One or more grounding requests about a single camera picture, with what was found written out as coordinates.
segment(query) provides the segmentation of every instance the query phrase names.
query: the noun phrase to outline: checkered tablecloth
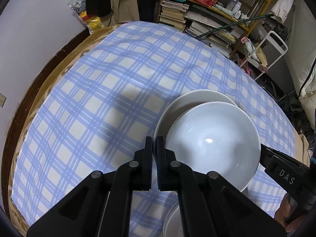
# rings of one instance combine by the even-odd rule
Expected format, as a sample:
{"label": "checkered tablecloth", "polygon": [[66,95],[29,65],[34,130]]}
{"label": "checkered tablecloth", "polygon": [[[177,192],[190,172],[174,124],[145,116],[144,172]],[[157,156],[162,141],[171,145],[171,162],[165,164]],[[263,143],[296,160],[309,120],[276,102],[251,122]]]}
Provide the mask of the checkered tablecloth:
{"label": "checkered tablecloth", "polygon": [[[181,94],[212,89],[254,121],[260,141],[291,156],[294,135],[282,110],[220,53],[168,26],[127,23],[83,56],[49,94],[18,156],[12,200],[31,225],[93,170],[110,172],[153,136]],[[177,197],[134,192],[130,236],[156,236]],[[273,216],[284,195],[259,166],[249,197]]]}

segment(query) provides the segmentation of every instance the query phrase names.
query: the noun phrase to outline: glossy white bowl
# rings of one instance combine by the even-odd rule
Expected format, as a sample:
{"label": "glossy white bowl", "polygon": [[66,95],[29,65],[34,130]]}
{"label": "glossy white bowl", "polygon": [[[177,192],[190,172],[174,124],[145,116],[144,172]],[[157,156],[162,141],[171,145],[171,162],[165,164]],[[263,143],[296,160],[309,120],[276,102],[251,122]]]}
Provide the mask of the glossy white bowl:
{"label": "glossy white bowl", "polygon": [[176,98],[167,109],[162,113],[154,133],[154,141],[157,136],[162,136],[166,140],[166,136],[173,123],[187,110],[205,102],[223,101],[235,106],[230,98],[226,95],[209,89],[201,89],[187,92]]}
{"label": "glossy white bowl", "polygon": [[243,191],[259,165],[260,140],[250,117],[225,102],[187,111],[170,130],[165,147],[194,171],[216,171]]}

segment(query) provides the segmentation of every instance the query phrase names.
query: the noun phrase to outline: human hand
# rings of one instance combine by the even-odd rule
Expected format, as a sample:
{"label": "human hand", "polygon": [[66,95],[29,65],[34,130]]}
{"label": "human hand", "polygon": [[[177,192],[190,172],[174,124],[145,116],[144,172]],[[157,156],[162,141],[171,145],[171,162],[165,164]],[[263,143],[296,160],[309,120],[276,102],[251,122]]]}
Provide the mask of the human hand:
{"label": "human hand", "polygon": [[284,195],[279,209],[274,214],[274,219],[284,227],[287,233],[295,231],[307,216],[307,214],[302,215],[288,224],[286,220],[290,216],[290,212],[290,195],[287,193]]}

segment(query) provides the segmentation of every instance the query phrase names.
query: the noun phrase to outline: metal screw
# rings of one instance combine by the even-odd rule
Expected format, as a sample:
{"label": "metal screw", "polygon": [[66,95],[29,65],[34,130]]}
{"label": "metal screw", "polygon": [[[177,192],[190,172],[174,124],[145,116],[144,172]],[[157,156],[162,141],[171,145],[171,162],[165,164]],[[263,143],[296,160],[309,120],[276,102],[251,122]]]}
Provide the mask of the metal screw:
{"label": "metal screw", "polygon": [[130,163],[129,163],[129,166],[130,167],[137,167],[139,165],[139,163],[137,162],[137,161],[131,161]]}
{"label": "metal screw", "polygon": [[94,178],[94,179],[99,178],[101,175],[102,175],[102,174],[101,174],[100,171],[93,171],[93,172],[91,173],[91,177]]}
{"label": "metal screw", "polygon": [[215,171],[209,172],[209,178],[216,179],[218,178],[218,176],[219,176],[218,173]]}
{"label": "metal screw", "polygon": [[179,161],[171,161],[170,162],[170,166],[172,167],[179,167],[181,165],[181,163]]}

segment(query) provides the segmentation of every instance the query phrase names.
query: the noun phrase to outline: blue and white plaid fabric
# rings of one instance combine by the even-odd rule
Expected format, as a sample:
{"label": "blue and white plaid fabric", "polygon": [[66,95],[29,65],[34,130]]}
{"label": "blue and white plaid fabric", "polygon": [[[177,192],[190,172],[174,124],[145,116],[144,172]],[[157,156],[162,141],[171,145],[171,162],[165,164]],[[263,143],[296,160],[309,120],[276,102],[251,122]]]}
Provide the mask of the blue and white plaid fabric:
{"label": "blue and white plaid fabric", "polygon": [[[181,94],[212,89],[254,121],[260,141],[294,155],[293,129],[278,105],[214,49],[173,28],[127,23],[83,56],[49,94],[18,156],[12,200],[33,224],[93,170],[132,159]],[[157,236],[177,197],[134,192],[130,236]],[[284,190],[259,166],[249,197],[273,216]]]}

